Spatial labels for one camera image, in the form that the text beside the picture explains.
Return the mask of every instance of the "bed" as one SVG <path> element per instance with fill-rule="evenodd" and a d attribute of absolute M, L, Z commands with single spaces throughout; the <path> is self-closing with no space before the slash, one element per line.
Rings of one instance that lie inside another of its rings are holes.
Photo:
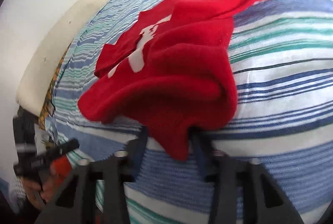
<path fill-rule="evenodd" d="M 88 121 L 77 101 L 97 80 L 103 45 L 115 43 L 139 12 L 161 1 L 107 2 L 68 47 L 43 108 L 39 100 L 41 127 L 55 126 L 60 142 L 80 141 L 80 149 L 68 154 L 73 166 L 83 158 L 108 157 L 140 131 L 137 121 L 125 117 L 108 125 Z M 233 157 L 258 158 L 304 223 L 315 223 L 333 199 L 333 0 L 262 1 L 237 14 L 234 24 L 229 59 L 238 108 L 226 127 L 208 134 Z M 46 109 L 50 101 L 53 116 Z M 99 181 L 100 210 L 103 187 Z M 213 186 L 200 179 L 193 155 L 175 161 L 150 138 L 140 175 L 125 192 L 132 223 L 195 224 L 208 221 Z M 242 219 L 241 196 L 237 218 Z"/>

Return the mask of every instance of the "folded red cloth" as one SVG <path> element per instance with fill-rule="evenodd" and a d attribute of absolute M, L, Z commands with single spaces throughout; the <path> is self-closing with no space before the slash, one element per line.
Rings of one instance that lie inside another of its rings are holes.
<path fill-rule="evenodd" d="M 82 114 L 103 123 L 133 118 L 171 157 L 185 160 L 190 126 L 215 130 L 236 111 L 227 54 L 232 17 L 256 1 L 164 0 L 141 12 L 115 45 L 104 46 L 100 79 L 78 101 Z"/>

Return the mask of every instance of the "hand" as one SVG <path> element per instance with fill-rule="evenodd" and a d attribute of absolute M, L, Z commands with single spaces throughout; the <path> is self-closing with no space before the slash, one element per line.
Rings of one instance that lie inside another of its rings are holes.
<path fill-rule="evenodd" d="M 46 202 L 49 202 L 58 189 L 59 185 L 57 184 L 57 179 L 58 175 L 56 174 L 55 169 L 51 166 L 50 176 L 43 184 L 43 191 L 40 192 L 42 189 L 37 182 L 31 181 L 27 178 L 21 178 L 21 182 L 27 194 L 28 200 L 35 208 L 42 210 L 42 206 L 36 200 L 34 192 L 40 192 L 41 198 Z"/>
<path fill-rule="evenodd" d="M 56 174 L 56 170 L 53 166 L 50 167 L 50 176 L 43 184 L 43 191 L 40 193 L 41 198 L 46 202 L 49 202 L 53 195 L 57 192 L 59 184 L 57 183 L 59 175 Z"/>
<path fill-rule="evenodd" d="M 37 192 L 41 191 L 41 187 L 40 187 L 39 183 L 31 181 L 24 177 L 21 178 L 21 182 L 22 182 L 23 188 L 25 190 L 25 193 L 27 194 L 27 198 L 30 201 L 30 203 L 38 210 L 41 210 L 42 207 L 39 204 L 39 202 L 36 200 L 36 197 L 34 194 L 34 192 L 36 192 L 36 191 Z"/>

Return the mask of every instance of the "orange object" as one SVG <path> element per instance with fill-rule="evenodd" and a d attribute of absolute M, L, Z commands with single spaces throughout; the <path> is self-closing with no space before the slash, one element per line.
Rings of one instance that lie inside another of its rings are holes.
<path fill-rule="evenodd" d="M 53 169 L 55 171 L 54 175 L 58 176 L 57 185 L 60 185 L 71 172 L 72 166 L 69 163 L 67 156 L 65 155 L 54 160 L 51 164 L 50 169 Z"/>

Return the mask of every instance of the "orange patterned fabric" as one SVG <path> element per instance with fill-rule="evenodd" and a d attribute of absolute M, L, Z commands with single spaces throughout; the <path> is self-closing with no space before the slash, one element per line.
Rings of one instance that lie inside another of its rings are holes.
<path fill-rule="evenodd" d="M 64 57 L 66 55 L 68 51 L 68 48 L 67 50 L 65 51 L 65 53 L 63 54 L 61 60 L 59 61 L 59 64 L 57 66 L 57 69 L 53 75 L 53 78 L 52 78 L 52 81 L 50 83 L 50 86 L 49 86 L 49 89 L 47 90 L 47 93 L 46 93 L 46 97 L 45 97 L 45 101 L 44 101 L 44 104 L 43 104 L 43 107 L 42 107 L 42 111 L 39 115 L 39 120 L 38 120 L 38 124 L 39 124 L 39 127 L 42 129 L 42 130 L 45 130 L 45 118 L 47 116 L 49 116 L 49 111 L 48 111 L 48 104 L 49 102 L 51 101 L 52 102 L 52 95 L 53 95 L 53 89 L 54 89 L 54 84 L 57 80 L 57 77 L 58 77 L 58 74 L 59 74 L 59 71 L 60 71 L 60 67 L 64 61 Z"/>

